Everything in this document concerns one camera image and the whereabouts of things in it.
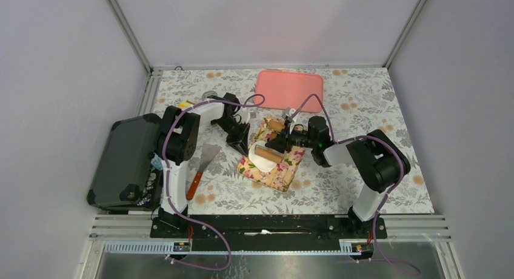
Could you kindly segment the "metal scraper red handle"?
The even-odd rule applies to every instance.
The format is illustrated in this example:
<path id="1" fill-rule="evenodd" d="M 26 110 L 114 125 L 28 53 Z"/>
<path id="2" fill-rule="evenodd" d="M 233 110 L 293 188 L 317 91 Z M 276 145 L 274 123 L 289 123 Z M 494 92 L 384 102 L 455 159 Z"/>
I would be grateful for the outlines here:
<path id="1" fill-rule="evenodd" d="M 196 172 L 196 175 L 186 193 L 186 199 L 188 201 L 192 200 L 195 196 L 196 190 L 200 184 L 201 178 L 203 176 L 203 173 L 205 172 L 206 168 L 209 166 L 209 164 L 213 161 L 215 156 L 221 151 L 221 146 L 214 145 L 214 144 L 207 144 L 204 143 L 202 145 L 202 152 L 200 157 L 200 164 L 198 167 L 198 170 Z"/>

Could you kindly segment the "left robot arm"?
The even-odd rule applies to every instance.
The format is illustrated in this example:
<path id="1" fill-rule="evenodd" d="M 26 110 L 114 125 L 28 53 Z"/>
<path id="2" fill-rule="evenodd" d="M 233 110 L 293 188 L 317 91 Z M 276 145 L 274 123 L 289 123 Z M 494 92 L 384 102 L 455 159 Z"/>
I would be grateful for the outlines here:
<path id="1" fill-rule="evenodd" d="M 161 160 L 163 191 L 158 217 L 173 237 L 188 229 L 186 194 L 187 165 L 194 155 L 200 128 L 218 126 L 226 134 L 226 144 L 242 156 L 249 154 L 249 112 L 253 107 L 241 103 L 231 93 L 210 95 L 190 107 L 168 106 L 162 116 L 155 152 Z"/>

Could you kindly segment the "pink plastic tray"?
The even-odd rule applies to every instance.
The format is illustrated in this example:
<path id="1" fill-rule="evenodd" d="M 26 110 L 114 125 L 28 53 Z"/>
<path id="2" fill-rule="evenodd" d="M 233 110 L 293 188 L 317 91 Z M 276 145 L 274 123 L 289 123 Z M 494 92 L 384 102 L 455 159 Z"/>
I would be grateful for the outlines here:
<path id="1" fill-rule="evenodd" d="M 258 74 L 255 93 L 264 96 L 263 108 L 297 109 L 311 94 L 323 100 L 324 80 L 311 73 L 263 70 Z"/>

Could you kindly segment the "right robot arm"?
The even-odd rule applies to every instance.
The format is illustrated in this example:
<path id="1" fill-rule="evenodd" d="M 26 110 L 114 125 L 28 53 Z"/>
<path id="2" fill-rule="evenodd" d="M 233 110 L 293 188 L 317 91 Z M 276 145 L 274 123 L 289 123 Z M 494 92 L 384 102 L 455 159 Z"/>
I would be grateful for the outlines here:
<path id="1" fill-rule="evenodd" d="M 322 116 L 311 117 L 307 127 L 295 124 L 290 118 L 281 124 L 268 123 L 275 132 L 266 147 L 279 153 L 289 153 L 293 147 L 311 150 L 315 163 L 332 167 L 351 163 L 358 170 L 364 186 L 349 210 L 347 228 L 351 235 L 362 238 L 372 229 L 385 198 L 410 172 L 406 156 L 380 129 L 366 135 L 336 142 L 329 122 Z"/>

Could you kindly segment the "wooden double-ended roller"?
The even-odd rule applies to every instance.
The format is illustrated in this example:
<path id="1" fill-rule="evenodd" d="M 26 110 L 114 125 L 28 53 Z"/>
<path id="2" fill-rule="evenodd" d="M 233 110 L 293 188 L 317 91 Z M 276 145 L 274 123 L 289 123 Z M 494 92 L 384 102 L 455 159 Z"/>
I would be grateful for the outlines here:
<path id="1" fill-rule="evenodd" d="M 272 164 L 279 164 L 284 159 L 286 126 L 278 119 L 266 119 L 263 131 L 269 135 L 255 141 L 253 154 L 261 159 L 263 164 L 269 164 L 267 167 L 272 167 Z"/>

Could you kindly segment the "floral cutting board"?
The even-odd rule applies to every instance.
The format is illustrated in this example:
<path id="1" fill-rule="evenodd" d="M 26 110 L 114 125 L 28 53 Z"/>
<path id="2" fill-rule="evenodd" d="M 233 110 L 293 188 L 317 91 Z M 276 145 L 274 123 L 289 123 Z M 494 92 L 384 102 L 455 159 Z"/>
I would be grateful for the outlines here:
<path id="1" fill-rule="evenodd" d="M 251 140 L 249 154 L 242 157 L 236 167 L 236 172 L 243 177 L 279 192 L 288 191 L 306 153 L 305 148 L 298 146 L 279 153 L 265 145 L 278 137 L 283 127 L 282 119 L 266 116 Z"/>

